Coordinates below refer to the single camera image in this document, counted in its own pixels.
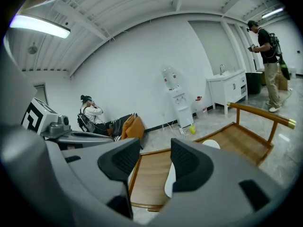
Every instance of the man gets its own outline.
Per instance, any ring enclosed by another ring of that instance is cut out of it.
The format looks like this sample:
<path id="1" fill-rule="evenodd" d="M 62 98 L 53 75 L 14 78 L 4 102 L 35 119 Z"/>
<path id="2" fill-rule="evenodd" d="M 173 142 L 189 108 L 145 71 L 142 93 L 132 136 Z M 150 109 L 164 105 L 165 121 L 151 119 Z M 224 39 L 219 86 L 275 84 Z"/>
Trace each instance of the man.
<path id="1" fill-rule="evenodd" d="M 270 112 L 276 112 L 281 108 L 279 101 L 278 88 L 275 84 L 276 74 L 278 72 L 278 60 L 275 56 L 275 51 L 270 44 L 270 36 L 268 32 L 261 28 L 255 21 L 249 21 L 247 23 L 250 31 L 258 34 L 258 42 L 260 47 L 252 49 L 255 53 L 261 53 L 264 64 L 265 81 L 268 89 L 269 102 L 266 102 L 270 106 Z"/>

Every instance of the water bottle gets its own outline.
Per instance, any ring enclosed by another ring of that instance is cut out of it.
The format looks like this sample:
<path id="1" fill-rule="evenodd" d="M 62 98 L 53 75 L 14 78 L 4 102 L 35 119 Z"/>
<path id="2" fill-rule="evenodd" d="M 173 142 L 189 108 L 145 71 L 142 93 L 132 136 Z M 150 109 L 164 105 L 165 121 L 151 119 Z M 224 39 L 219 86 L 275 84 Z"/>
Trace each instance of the water bottle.
<path id="1" fill-rule="evenodd" d="M 201 96 L 197 96 L 195 108 L 198 119 L 202 119 L 207 116 L 207 107 L 204 106 L 204 102 Z"/>

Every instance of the wooden seat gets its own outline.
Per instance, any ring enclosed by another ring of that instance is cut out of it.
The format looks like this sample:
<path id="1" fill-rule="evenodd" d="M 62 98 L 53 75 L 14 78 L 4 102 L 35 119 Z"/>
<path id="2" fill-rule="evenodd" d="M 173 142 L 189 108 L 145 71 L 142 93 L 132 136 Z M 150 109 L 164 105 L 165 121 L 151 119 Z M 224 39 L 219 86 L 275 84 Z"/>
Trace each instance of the wooden seat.
<path id="1" fill-rule="evenodd" d="M 246 128 L 234 122 L 196 142 L 202 144 L 205 140 L 215 140 L 220 149 L 236 152 L 256 166 L 263 162 L 273 148 L 271 143 L 252 132 L 248 133 Z"/>
<path id="2" fill-rule="evenodd" d="M 167 203 L 164 186 L 170 165 L 170 149 L 140 155 L 129 186 L 132 206 L 159 210 Z"/>

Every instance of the khaki pants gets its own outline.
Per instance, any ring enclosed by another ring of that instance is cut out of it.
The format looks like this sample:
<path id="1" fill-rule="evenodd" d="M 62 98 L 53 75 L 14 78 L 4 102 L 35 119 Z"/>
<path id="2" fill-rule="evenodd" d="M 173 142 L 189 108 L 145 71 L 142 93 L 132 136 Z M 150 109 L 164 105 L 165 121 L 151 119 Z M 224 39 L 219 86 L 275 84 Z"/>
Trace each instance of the khaki pants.
<path id="1" fill-rule="evenodd" d="M 269 104 L 275 108 L 279 108 L 279 93 L 278 88 L 276 87 L 276 74 L 278 73 L 278 64 L 277 63 L 267 63 L 264 64 L 265 72 L 265 81 L 268 89 Z"/>

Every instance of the white shirt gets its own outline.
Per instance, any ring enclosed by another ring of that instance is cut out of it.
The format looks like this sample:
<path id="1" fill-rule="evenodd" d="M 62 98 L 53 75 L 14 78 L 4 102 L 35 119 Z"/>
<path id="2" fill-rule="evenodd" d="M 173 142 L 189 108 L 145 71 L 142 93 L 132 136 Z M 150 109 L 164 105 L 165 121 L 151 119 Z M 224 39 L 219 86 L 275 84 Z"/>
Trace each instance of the white shirt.
<path id="1" fill-rule="evenodd" d="M 85 109 L 85 115 L 88 117 L 88 119 L 92 123 L 103 123 L 102 120 L 98 117 L 98 115 L 101 115 L 103 113 L 103 110 L 101 108 L 94 108 L 93 106 L 87 107 Z"/>

